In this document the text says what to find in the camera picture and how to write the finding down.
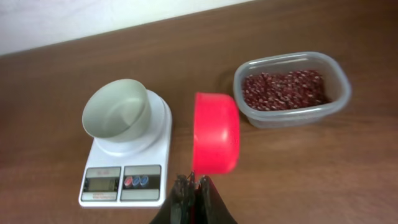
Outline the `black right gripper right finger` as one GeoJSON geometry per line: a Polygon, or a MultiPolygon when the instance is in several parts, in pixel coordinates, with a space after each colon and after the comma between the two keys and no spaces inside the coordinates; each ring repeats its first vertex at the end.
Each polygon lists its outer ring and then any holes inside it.
{"type": "Polygon", "coordinates": [[[237,224],[207,175],[195,191],[195,224],[237,224]]]}

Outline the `orange plastic measuring scoop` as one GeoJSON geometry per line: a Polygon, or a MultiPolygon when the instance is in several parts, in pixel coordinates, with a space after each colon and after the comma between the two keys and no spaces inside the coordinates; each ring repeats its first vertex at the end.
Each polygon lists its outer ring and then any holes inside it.
{"type": "Polygon", "coordinates": [[[239,111],[234,99],[221,93],[196,93],[193,171],[197,175],[227,174],[238,163],[239,148],[239,111]]]}

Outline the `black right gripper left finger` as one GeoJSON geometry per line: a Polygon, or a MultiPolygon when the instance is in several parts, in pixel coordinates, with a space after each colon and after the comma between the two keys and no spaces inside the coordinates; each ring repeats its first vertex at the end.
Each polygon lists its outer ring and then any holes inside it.
{"type": "Polygon", "coordinates": [[[180,174],[150,224],[190,224],[191,212],[195,202],[195,174],[180,174]]]}

